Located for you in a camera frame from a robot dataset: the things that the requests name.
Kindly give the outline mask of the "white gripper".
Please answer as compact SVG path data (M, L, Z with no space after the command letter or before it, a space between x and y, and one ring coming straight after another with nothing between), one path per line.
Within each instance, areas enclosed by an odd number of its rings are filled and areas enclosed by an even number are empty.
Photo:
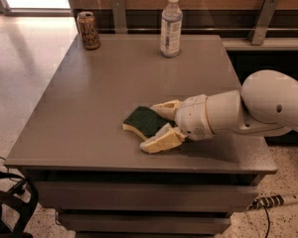
M207 96L189 97L183 102L171 100L151 106L151 109L165 119L175 120L178 127L164 125L153 137L140 144L140 149L148 154L168 151L180 146L187 138L202 141L213 136L207 119Z

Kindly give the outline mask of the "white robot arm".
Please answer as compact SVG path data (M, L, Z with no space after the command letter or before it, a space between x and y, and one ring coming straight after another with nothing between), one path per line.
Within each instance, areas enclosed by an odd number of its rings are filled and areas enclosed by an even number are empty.
M187 139L201 141L222 133L281 136L298 132L298 81L279 71L260 70L239 90L169 101L153 110L176 125L163 126L140 144L149 154L176 148Z

